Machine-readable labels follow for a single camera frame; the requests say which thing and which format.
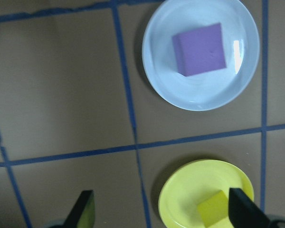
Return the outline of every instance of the grid line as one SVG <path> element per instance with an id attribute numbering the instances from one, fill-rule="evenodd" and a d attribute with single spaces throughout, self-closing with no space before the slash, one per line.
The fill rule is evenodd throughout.
<path id="1" fill-rule="evenodd" d="M 267 94 L 268 94 L 268 0 L 262 0 L 262 137 L 261 137 L 261 204 L 266 201 L 266 147 L 267 147 Z"/>
<path id="2" fill-rule="evenodd" d="M 118 5 L 117 0 L 111 0 L 111 6 L 112 6 L 112 14 L 114 19 L 114 26 L 116 31 L 116 38 L 117 38 L 117 44 L 118 44 L 118 50 L 119 50 L 119 56 L 120 56 L 120 63 L 122 67 L 123 72 L 123 82 L 125 87 L 125 93 L 126 93 L 126 100 L 128 104 L 128 112 L 129 112 L 129 119 L 132 125 L 133 130 L 133 137 L 135 142 L 135 155 L 136 155 L 136 162 L 137 162 L 137 168 L 138 168 L 138 174 L 141 184 L 141 194 L 142 194 L 142 203 L 143 203 L 143 209 L 144 209 L 144 215 L 145 215 L 145 222 L 147 228 L 152 228 L 151 226 L 151 220 L 150 220 L 150 212 L 149 212 L 149 204 L 148 199 L 145 191 L 145 186 L 143 182 L 143 172 L 142 172 L 142 166 L 141 166 L 141 159 L 140 154 L 137 146 L 137 132 L 136 132 L 136 119 L 135 119 L 135 111 L 133 106 L 133 98 L 132 98 L 132 92 L 131 92 L 131 86 L 130 86 L 130 80 L 129 80 L 129 73 L 128 73 L 128 67 L 127 67 L 127 60 L 126 60 L 126 54 L 125 54 L 125 48 L 124 48 L 124 40 L 123 40 L 123 34 L 119 19 L 119 13 L 118 13 Z"/>
<path id="3" fill-rule="evenodd" d="M 273 126 L 266 127 L 267 132 L 284 130 L 284 129 L 285 129 L 285 124 L 279 124 L 279 125 L 273 125 Z M 204 140 L 220 139 L 220 138 L 227 138 L 227 137 L 261 133 L 261 132 L 262 132 L 262 128 L 258 127 L 258 128 L 250 128 L 250 129 L 245 129 L 245 130 L 230 131 L 230 132 L 197 135 L 197 136 L 192 136 L 192 137 L 185 137 L 185 138 L 172 139 L 172 140 L 166 140 L 166 141 L 138 143 L 137 147 L 139 149 L 147 149 L 147 148 L 167 146 L 167 145 L 173 145 L 173 144 L 193 143 L 193 142 L 199 142 L 199 141 L 204 141 Z M 17 165 L 39 163 L 39 162 L 57 161 L 57 160 L 62 160 L 62 159 L 88 157 L 88 156 L 95 156 L 95 155 L 108 154 L 108 153 L 125 152 L 125 151 L 135 150 L 135 148 L 136 148 L 135 144 L 133 144 L 133 145 L 112 147 L 112 148 L 106 148 L 106 149 L 97 149 L 97 150 L 91 150 L 91 151 L 64 153 L 64 154 L 59 154 L 59 155 L 14 160 L 14 161 L 10 161 L 10 165 L 17 166 Z M 5 163 L 0 162 L 0 167 L 5 167 Z"/>
<path id="4" fill-rule="evenodd" d="M 1 155 L 2 155 L 2 158 L 4 160 L 4 164 L 5 164 L 5 167 L 7 169 L 7 172 L 8 172 L 8 176 L 9 176 L 9 180 L 12 184 L 12 187 L 13 187 L 13 190 L 14 190 L 14 193 L 16 195 L 16 198 L 17 198 L 17 201 L 18 201 L 18 204 L 20 206 L 20 210 L 21 210 L 21 213 L 22 213 L 22 216 L 24 218 L 24 221 L 27 225 L 27 228 L 32 228 L 32 224 L 30 222 L 30 219 L 29 219 L 29 214 L 25 208 L 25 205 L 24 205 L 24 202 L 23 202 L 23 199 L 22 199 L 22 196 L 21 196 L 21 193 L 20 193 L 20 190 L 18 188 L 18 185 L 17 185 L 17 181 L 15 179 L 15 176 L 14 176 L 14 173 L 13 173 L 13 170 L 11 168 L 11 165 L 10 165 L 10 161 L 9 161 L 9 158 L 8 158 L 8 155 L 7 155 L 7 152 L 6 152 L 6 149 L 5 147 L 2 145 L 2 137 L 1 137 L 1 134 L 0 134 L 0 151 L 1 151 Z"/>
<path id="5" fill-rule="evenodd" d="M 0 162 L 0 167 L 6 167 L 10 181 L 12 183 L 14 192 L 16 194 L 18 203 L 21 208 L 22 215 L 25 219 L 28 228 L 31 228 L 31 223 L 28 217 L 28 213 L 25 209 L 24 202 L 21 197 L 21 193 L 18 189 L 16 179 L 14 177 L 12 166 L 16 165 L 23 165 L 23 164 L 31 164 L 37 162 L 47 162 L 47 161 L 56 161 L 61 159 L 70 159 L 70 158 L 77 158 L 77 157 L 84 157 L 84 156 L 93 156 L 105 153 L 114 153 L 114 152 L 123 152 L 128 150 L 136 150 L 136 157 L 137 157 L 137 164 L 139 175 L 141 179 L 141 186 L 142 186 L 142 200 L 144 204 L 144 212 L 146 218 L 146 224 L 148 228 L 151 228 L 151 221 L 150 221 L 150 214 L 149 214 L 149 207 L 148 207 L 148 200 L 146 197 L 146 192 L 144 188 L 143 182 L 143 175 L 141 169 L 141 161 L 140 161 L 140 149 L 145 148 L 152 148 L 158 146 L 165 146 L 171 144 L 179 144 L 179 143 L 189 143 L 189 142 L 198 142 L 202 140 L 210 140 L 210 139 L 218 139 L 224 137 L 232 137 L 237 135 L 245 135 L 245 134 L 252 134 L 252 133 L 261 133 L 261 209 L 265 209 L 265 198 L 266 198 L 266 134 L 268 131 L 276 131 L 285 129 L 285 124 L 267 126 L 267 83 L 268 83 L 268 0 L 262 0 L 262 114 L 261 114 L 261 127 L 258 128 L 251 128 L 251 129 L 244 129 L 238 131 L 231 131 L 231 132 L 223 132 L 223 133 L 214 133 L 214 134 L 206 134 L 206 135 L 199 135 L 193 137 L 186 137 L 162 142 L 151 142 L 151 143 L 142 143 L 139 144 L 137 142 L 137 132 L 136 132 L 136 121 L 135 121 L 135 113 L 133 107 L 133 99 L 131 94 L 131 85 L 129 82 L 128 70 L 127 70 L 127 63 L 126 63 L 126 56 L 124 52 L 124 43 L 121 31 L 121 25 L 118 15 L 118 6 L 122 4 L 134 5 L 134 4 L 141 4 L 141 3 L 151 3 L 151 2 L 161 2 L 163 0 L 111 0 L 111 1 L 104 1 L 95 3 L 93 5 L 79 7 L 79 8 L 53 8 L 53 9 L 43 9 L 39 10 L 34 13 L 14 13 L 8 15 L 1 15 L 0 16 L 0 23 L 7 22 L 7 21 L 16 21 L 16 20 L 23 20 L 23 19 L 32 19 L 32 18 L 39 18 L 39 17 L 47 17 L 47 16 L 55 16 L 61 14 L 69 14 L 69 13 L 76 13 L 76 12 L 83 12 L 83 11 L 90 11 L 90 10 L 98 10 L 98 9 L 112 9 L 112 15 L 114 20 L 116 38 L 117 38 L 117 45 L 119 48 L 119 55 L 121 61 L 121 67 L 123 72 L 123 82 L 125 86 L 127 104 L 128 104 L 128 111 L 129 111 L 129 119 L 133 129 L 134 135 L 134 145 L 128 146 L 121 146 L 121 147 L 114 147 L 108 149 L 100 149 L 100 150 L 93 150 L 93 151 L 86 151 L 86 152 L 74 152 L 69 154 L 61 154 L 61 155 L 54 155 L 54 156 L 47 156 L 47 157 L 39 157 L 39 158 L 32 158 L 32 159 L 23 159 L 17 161 L 10 161 L 7 156 L 7 152 L 5 148 L 1 145 L 2 138 L 0 135 L 0 151 L 1 155 L 4 159 L 4 162 Z"/>

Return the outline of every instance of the purple sponge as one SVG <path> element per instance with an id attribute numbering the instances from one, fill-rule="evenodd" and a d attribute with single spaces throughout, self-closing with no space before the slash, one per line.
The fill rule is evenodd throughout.
<path id="1" fill-rule="evenodd" d="M 180 74 L 226 68 L 220 23 L 177 34 L 172 40 Z"/>

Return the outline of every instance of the table surface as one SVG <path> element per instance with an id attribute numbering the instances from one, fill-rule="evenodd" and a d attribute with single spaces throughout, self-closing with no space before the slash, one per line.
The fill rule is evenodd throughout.
<path id="1" fill-rule="evenodd" d="M 164 228 L 159 192 L 178 167 L 228 161 L 256 204 L 285 216 L 285 0 L 242 0 L 261 56 L 246 90 L 211 111 L 164 101 L 144 73 L 162 1 L 0 1 L 0 228 L 65 219 L 95 192 L 95 228 Z"/>

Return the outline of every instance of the plate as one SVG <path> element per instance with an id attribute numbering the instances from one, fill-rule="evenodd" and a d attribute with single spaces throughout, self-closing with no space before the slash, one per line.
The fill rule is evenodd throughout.
<path id="1" fill-rule="evenodd" d="M 252 184 L 238 167 L 218 160 L 188 163 L 176 170 L 161 190 L 161 219 L 167 228 L 205 228 L 197 205 L 221 190 L 228 198 L 229 188 L 241 188 L 254 199 Z"/>
<path id="2" fill-rule="evenodd" d="M 221 23 L 227 68 L 185 77 L 177 72 L 172 36 Z M 155 91 L 182 109 L 206 111 L 235 99 L 257 67 L 257 26 L 239 0 L 166 0 L 155 11 L 142 42 L 142 60 Z"/>

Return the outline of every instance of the sponge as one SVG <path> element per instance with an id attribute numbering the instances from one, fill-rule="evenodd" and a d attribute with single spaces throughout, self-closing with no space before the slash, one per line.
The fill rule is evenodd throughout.
<path id="1" fill-rule="evenodd" d="M 220 23 L 177 34 L 172 41 L 180 74 L 226 68 Z"/>
<path id="2" fill-rule="evenodd" d="M 198 205 L 198 212 L 207 228 L 217 223 L 229 223 L 228 198 L 223 191 L 219 191 L 211 198 L 201 202 Z"/>

